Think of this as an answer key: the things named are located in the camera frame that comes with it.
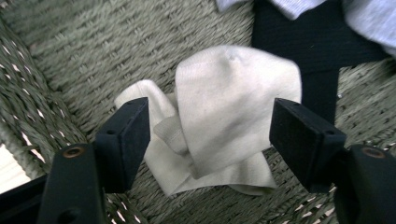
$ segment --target white cloth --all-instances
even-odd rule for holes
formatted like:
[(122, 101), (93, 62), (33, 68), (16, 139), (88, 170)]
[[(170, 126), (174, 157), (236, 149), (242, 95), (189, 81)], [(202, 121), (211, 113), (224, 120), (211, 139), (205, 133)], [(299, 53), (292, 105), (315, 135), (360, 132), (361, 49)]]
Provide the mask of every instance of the white cloth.
[(140, 97), (148, 97), (150, 118), (151, 141), (145, 154), (145, 162), (166, 196), (217, 185), (233, 185), (233, 188), (240, 192), (263, 195), (269, 189), (276, 187), (262, 153), (257, 153), (247, 160), (200, 179), (194, 179), (187, 162), (170, 149), (153, 131), (154, 126), (161, 121), (177, 116), (177, 110), (172, 105), (172, 102), (176, 102), (175, 97), (170, 95), (170, 99), (174, 99), (170, 101), (154, 82), (143, 80), (124, 90), (116, 98), (115, 105), (120, 108), (124, 103)]
[(178, 65), (175, 94), (188, 146), (175, 152), (199, 178), (270, 147), (274, 99), (301, 102), (300, 73), (258, 49), (218, 46)]
[[(216, 0), (219, 11), (241, 0)], [(268, 0), (289, 20), (296, 20), (307, 10), (326, 0)], [(396, 59), (396, 1), (343, 0), (346, 23), (359, 35), (382, 45)]]

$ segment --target black fabric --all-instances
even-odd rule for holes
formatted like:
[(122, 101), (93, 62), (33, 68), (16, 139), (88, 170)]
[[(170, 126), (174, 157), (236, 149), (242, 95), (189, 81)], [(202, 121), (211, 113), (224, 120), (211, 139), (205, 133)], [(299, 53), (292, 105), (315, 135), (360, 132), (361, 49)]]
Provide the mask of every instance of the black fabric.
[(290, 21), (266, 0), (256, 0), (252, 47), (295, 61), (302, 74), (303, 104), (334, 123), (339, 68), (388, 55), (352, 31), (340, 1), (329, 0)]

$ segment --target gray textile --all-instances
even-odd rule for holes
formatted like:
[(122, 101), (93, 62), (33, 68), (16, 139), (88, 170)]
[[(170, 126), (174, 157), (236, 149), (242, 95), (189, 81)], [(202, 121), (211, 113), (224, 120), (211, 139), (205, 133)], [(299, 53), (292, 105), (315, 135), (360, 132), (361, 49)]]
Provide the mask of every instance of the gray textile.
[[(289, 20), (315, 8), (326, 0), (268, 0)], [(220, 11), (241, 0), (217, 0)], [(383, 46), (396, 58), (396, 1), (343, 0), (346, 23), (356, 33)]]
[[(0, 9), (12, 28), (0, 21), (0, 144), (32, 178), (60, 147), (93, 140), (126, 87), (151, 78), (170, 92), (179, 62), (211, 46), (247, 46), (253, 22), (250, 3), (219, 14), (213, 0), (10, 3)], [(393, 60), (341, 70), (336, 125), (348, 145), (396, 155), (395, 85)], [(270, 195), (214, 187), (167, 198), (144, 163), (131, 191), (106, 196), (107, 212), (117, 223), (337, 223), (333, 191), (308, 194), (278, 153), (265, 158), (279, 185)]]

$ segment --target metal rivet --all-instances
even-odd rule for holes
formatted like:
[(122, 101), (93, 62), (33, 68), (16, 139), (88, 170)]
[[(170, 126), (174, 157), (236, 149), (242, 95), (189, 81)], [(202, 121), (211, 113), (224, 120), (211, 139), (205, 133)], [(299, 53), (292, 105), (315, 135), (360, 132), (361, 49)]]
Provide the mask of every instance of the metal rivet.
[(75, 158), (84, 153), (84, 151), (85, 149), (83, 147), (72, 147), (64, 152), (64, 157), (68, 159)]
[(385, 154), (384, 152), (378, 150), (378, 149), (373, 149), (370, 147), (365, 147), (362, 149), (363, 153), (366, 154), (367, 156), (371, 156), (374, 158), (378, 158), (378, 159), (383, 159), (385, 158)]

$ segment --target wicker weave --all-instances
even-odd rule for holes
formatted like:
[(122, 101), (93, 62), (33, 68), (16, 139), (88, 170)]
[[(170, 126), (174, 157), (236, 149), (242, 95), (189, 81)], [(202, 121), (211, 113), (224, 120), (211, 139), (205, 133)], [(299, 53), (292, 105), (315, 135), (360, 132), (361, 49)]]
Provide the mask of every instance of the wicker weave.
[[(49, 171), (59, 148), (93, 140), (123, 89), (150, 78), (172, 91), (180, 61), (211, 46), (247, 46), (253, 20), (251, 4), (219, 14), (213, 0), (18, 0), (1, 17), (0, 143), (32, 178)], [(395, 86), (391, 59), (341, 70), (336, 125), (349, 144), (396, 154)], [(279, 188), (263, 197), (214, 187), (166, 198), (142, 164), (132, 191), (107, 195), (109, 220), (337, 222), (332, 192), (308, 194), (277, 152), (265, 157)]]

